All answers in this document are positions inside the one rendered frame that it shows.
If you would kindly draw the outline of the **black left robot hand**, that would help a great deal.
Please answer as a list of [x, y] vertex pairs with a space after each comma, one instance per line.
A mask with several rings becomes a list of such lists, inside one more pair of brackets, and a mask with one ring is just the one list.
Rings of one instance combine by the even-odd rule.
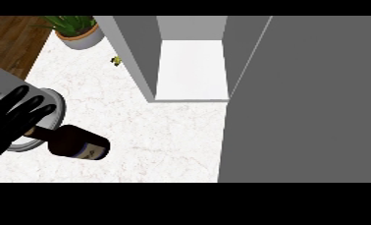
[[0, 155], [11, 147], [12, 142], [56, 109], [55, 104], [42, 107], [46, 100], [42, 95], [34, 96], [17, 106], [28, 92], [30, 87], [20, 85], [0, 99]]

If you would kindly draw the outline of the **dark wine bottle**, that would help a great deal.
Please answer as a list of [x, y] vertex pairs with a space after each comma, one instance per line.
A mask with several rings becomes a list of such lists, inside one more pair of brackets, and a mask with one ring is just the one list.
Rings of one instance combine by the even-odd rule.
[[111, 151], [111, 142], [84, 129], [64, 125], [56, 130], [34, 126], [26, 137], [48, 142], [53, 155], [87, 160], [101, 160]]

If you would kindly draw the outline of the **grey open cabinet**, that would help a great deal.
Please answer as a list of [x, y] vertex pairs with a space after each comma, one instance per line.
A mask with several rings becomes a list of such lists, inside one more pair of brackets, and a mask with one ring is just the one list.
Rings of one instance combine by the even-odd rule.
[[227, 102], [268, 16], [99, 16], [99, 27], [149, 102]]

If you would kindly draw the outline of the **grey cabinet door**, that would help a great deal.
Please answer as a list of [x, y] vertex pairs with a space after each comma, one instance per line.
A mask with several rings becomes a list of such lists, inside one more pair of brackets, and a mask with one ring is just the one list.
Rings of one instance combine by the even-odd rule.
[[371, 182], [371, 17], [276, 17], [227, 107], [223, 182]]

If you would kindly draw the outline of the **potted green plant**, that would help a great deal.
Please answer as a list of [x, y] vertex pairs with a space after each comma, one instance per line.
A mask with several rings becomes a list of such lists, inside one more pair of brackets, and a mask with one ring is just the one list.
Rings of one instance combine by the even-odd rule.
[[62, 43], [74, 50], [92, 48], [104, 39], [105, 33], [93, 16], [42, 16]]

